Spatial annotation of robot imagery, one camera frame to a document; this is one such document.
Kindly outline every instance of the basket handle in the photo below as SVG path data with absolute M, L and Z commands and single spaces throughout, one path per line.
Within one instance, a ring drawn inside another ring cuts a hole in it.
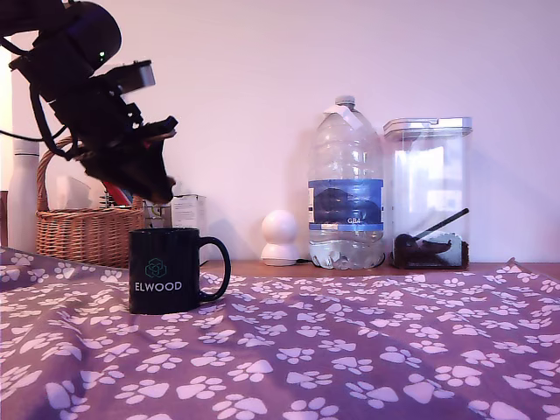
M 56 145 L 60 149 L 64 146 L 68 146 L 72 143 L 71 137 L 64 137 L 63 139 L 59 140 Z M 41 158 L 40 162 L 38 163 L 37 169 L 37 211 L 39 212 L 48 212 L 49 211 L 49 198 L 46 194 L 46 167 L 51 162 L 54 153 L 50 150 L 47 150 L 43 157 Z M 142 197 L 138 197 L 137 195 L 134 196 L 132 200 L 132 210 L 140 210 L 144 209 L 144 201 Z

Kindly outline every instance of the mug handle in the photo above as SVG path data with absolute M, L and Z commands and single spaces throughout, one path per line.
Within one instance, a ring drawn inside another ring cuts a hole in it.
M 226 265 L 226 271 L 224 273 L 224 281 L 221 284 L 218 291 L 215 293 L 205 293 L 202 290 L 199 290 L 199 300 L 200 302 L 211 302 L 221 297 L 226 292 L 226 289 L 229 285 L 229 277 L 231 276 L 231 261 L 229 261 L 229 253 L 226 249 L 226 246 L 217 238 L 213 238 L 212 236 L 205 236 L 199 239 L 199 249 L 202 248 L 204 245 L 211 243 L 218 247 L 221 252 L 221 256 L 224 258 L 224 264 Z

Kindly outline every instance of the blue bottle label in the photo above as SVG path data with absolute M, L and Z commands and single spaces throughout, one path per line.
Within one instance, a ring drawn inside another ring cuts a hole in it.
M 382 179 L 309 182 L 309 229 L 383 230 Z

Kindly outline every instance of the white bottle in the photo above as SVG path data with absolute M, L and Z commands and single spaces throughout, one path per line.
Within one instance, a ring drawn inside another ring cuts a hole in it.
M 14 140 L 14 170 L 8 191 L 8 246 L 35 252 L 39 143 Z
M 368 269 L 385 256 L 381 139 L 352 96 L 335 103 L 311 147 L 311 259 L 326 269 Z

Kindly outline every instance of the mug logo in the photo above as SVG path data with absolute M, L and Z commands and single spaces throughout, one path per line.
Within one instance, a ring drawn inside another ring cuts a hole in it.
M 152 258 L 151 260 L 148 261 L 148 265 L 146 265 L 146 276 L 148 277 L 163 277 L 167 274 L 167 267 L 165 267 L 165 264 L 163 261 L 161 261 L 159 258 Z

